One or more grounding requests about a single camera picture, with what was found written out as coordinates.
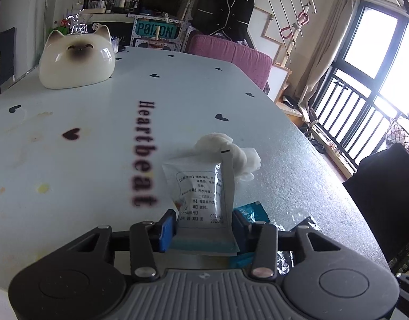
white tissue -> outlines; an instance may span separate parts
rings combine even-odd
[[[252,172],[261,167],[261,158],[254,148],[240,148],[233,143],[233,139],[225,133],[209,133],[201,137],[194,146],[199,152],[217,153],[231,150],[233,168],[236,180],[249,182],[255,178]]]

pink sofa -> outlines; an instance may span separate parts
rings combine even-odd
[[[268,55],[255,49],[206,35],[195,35],[189,43],[187,53],[233,63],[261,90],[267,84],[273,63]]]

chair backrest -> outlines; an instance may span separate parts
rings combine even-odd
[[[409,153],[396,143],[370,155],[344,186],[390,261],[409,242]]]
[[[273,64],[268,55],[255,49],[207,35],[195,35],[191,39],[187,52],[233,63],[261,90],[267,84]]]
[[[0,86],[15,74],[15,28],[0,32]]]

table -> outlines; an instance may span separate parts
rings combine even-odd
[[[210,132],[261,156],[255,180],[238,184],[235,206],[261,201],[287,230],[310,213],[329,237],[386,266],[332,170],[240,69],[152,49],[128,47],[116,56],[105,82],[49,90],[35,69],[0,96],[1,288],[99,224],[128,230],[158,220],[174,208],[162,161],[191,154]],[[137,176],[152,188],[135,190]]]

screw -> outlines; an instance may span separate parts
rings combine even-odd
[[[252,271],[252,274],[259,279],[265,279],[272,277],[274,271],[267,267],[258,267]]]
[[[156,270],[152,267],[139,267],[135,269],[135,274],[140,278],[150,278],[157,274]]]

